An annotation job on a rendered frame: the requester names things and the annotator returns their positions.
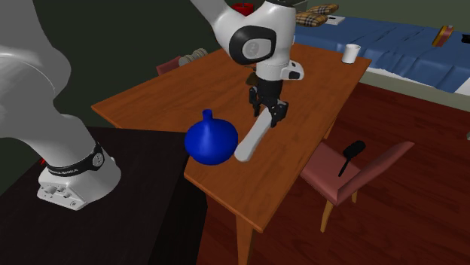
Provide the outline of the black robot stand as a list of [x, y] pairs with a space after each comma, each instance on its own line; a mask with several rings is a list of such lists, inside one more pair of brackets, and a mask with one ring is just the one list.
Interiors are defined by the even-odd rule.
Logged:
[[118, 186], [74, 211], [37, 196], [34, 163], [0, 195], [0, 265], [196, 265], [207, 202], [181, 132], [94, 127]]

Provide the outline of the bed with blue cover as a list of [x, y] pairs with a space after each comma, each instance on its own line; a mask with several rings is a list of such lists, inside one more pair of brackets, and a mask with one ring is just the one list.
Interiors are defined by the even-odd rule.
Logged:
[[359, 56], [382, 69], [448, 93], [470, 96], [470, 43], [454, 31], [441, 47], [432, 46], [439, 30], [425, 26], [347, 17], [337, 25], [297, 26], [295, 41], [344, 52], [347, 44], [361, 47]]

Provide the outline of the dark red chair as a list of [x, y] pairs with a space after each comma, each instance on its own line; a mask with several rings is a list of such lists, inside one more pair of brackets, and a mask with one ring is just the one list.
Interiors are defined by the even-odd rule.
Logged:
[[170, 72], [174, 69], [177, 69], [179, 67], [179, 60], [181, 59], [180, 56], [175, 57], [174, 59], [171, 59], [168, 62], [165, 62], [163, 64], [160, 64], [156, 67], [157, 73], [159, 76]]

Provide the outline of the red and yellow flat object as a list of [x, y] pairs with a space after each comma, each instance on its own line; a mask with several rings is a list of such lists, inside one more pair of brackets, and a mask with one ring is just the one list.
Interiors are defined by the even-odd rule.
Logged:
[[454, 27], [452, 25], [442, 26], [432, 42], [433, 47], [442, 47], [452, 35]]

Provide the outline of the plaid pillow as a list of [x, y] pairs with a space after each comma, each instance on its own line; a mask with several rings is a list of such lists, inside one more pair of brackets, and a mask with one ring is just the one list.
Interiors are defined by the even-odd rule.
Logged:
[[333, 14], [338, 9], [339, 9], [338, 4], [323, 4], [323, 5], [312, 6], [311, 8], [307, 9], [307, 12], [314, 13], [314, 14], [329, 15], [329, 14]]
[[310, 12], [300, 12], [295, 15], [296, 24], [304, 27], [318, 27], [326, 23], [328, 16]]

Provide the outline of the red pot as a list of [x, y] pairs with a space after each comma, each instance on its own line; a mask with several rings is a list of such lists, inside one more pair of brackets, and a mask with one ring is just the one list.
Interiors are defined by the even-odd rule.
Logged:
[[231, 7], [241, 13], [244, 16], [248, 16], [254, 12], [254, 5], [252, 3], [235, 3], [232, 4]]

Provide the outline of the pink chair with wooden legs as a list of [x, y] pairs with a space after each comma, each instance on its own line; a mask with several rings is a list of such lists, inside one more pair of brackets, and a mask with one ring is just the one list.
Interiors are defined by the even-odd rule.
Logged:
[[320, 231], [325, 232], [331, 211], [335, 206], [348, 198], [355, 203], [360, 188], [384, 173], [413, 146], [413, 142], [393, 145], [363, 169], [355, 166], [351, 160], [342, 176], [339, 177], [338, 173], [346, 161], [343, 152], [339, 153], [324, 142], [320, 143], [300, 173], [302, 179], [326, 198]]

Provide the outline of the stack of beige discs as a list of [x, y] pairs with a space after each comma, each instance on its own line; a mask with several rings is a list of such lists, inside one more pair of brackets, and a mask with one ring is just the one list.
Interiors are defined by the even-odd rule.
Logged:
[[186, 54], [179, 58], [179, 66], [183, 66], [190, 62], [193, 62], [196, 59], [200, 59], [206, 56], [208, 52], [203, 48], [196, 49], [192, 54]]

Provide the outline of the blue round vase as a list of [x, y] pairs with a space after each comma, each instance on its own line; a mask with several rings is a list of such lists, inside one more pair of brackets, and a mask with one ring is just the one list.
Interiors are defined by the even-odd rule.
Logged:
[[214, 166], [228, 160], [238, 145], [238, 132], [226, 120], [214, 118], [211, 109], [187, 131], [185, 149], [198, 163]]

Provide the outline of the black brush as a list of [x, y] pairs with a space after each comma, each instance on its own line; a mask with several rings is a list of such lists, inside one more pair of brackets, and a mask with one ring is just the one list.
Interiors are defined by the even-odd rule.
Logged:
[[338, 173], [339, 177], [342, 176], [342, 174], [346, 170], [351, 159], [356, 157], [361, 152], [363, 152], [365, 148], [366, 148], [366, 144], [363, 141], [358, 140], [358, 141], [353, 142], [351, 145], [349, 145], [343, 150], [343, 156], [346, 158], [346, 161]]

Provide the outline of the white cup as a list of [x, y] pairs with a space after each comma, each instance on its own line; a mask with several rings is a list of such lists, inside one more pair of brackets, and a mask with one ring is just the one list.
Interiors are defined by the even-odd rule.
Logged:
[[341, 61], [346, 64], [353, 64], [356, 61], [361, 46], [357, 44], [347, 44], [345, 46]]

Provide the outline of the brown wooden table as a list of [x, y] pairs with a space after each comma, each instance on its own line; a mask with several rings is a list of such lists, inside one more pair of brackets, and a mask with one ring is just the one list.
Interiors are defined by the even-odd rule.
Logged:
[[[293, 45], [291, 57], [304, 67], [304, 78], [283, 84], [287, 115], [267, 131], [251, 159], [217, 166], [189, 160], [185, 168], [187, 180], [236, 215], [238, 265], [249, 265], [253, 236], [265, 229], [370, 65], [363, 57], [346, 64], [338, 52], [302, 44]], [[249, 72], [217, 50], [93, 109], [118, 128], [174, 132], [187, 131], [211, 109], [244, 137], [255, 121], [245, 84]]]

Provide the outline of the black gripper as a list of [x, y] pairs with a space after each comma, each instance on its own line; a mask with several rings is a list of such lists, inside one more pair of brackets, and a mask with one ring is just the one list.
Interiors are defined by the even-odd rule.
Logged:
[[279, 99], [282, 85], [283, 80], [267, 81], [259, 78], [258, 85], [249, 89], [249, 103], [253, 107], [254, 116], [257, 117], [260, 114], [261, 104], [269, 107], [271, 114], [270, 126], [272, 128], [285, 118], [288, 110], [288, 103]]

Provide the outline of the white oblong remote control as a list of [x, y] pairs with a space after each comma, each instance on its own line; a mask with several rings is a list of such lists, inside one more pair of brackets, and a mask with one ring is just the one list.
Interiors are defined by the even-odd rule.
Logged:
[[234, 151], [235, 158], [240, 162], [248, 162], [259, 142], [269, 130], [272, 116], [268, 108], [265, 108], [249, 130], [245, 138], [238, 144]]

